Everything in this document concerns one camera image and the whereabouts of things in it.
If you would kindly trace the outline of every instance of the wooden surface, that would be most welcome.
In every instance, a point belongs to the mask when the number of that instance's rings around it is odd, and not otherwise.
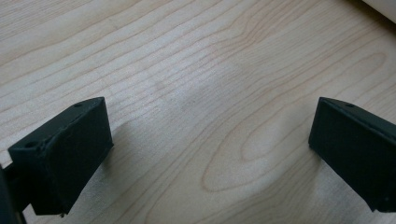
[[[307,144],[319,96],[396,123],[396,25],[360,1],[0,3],[0,162],[105,96],[115,147],[29,223],[394,223]]]

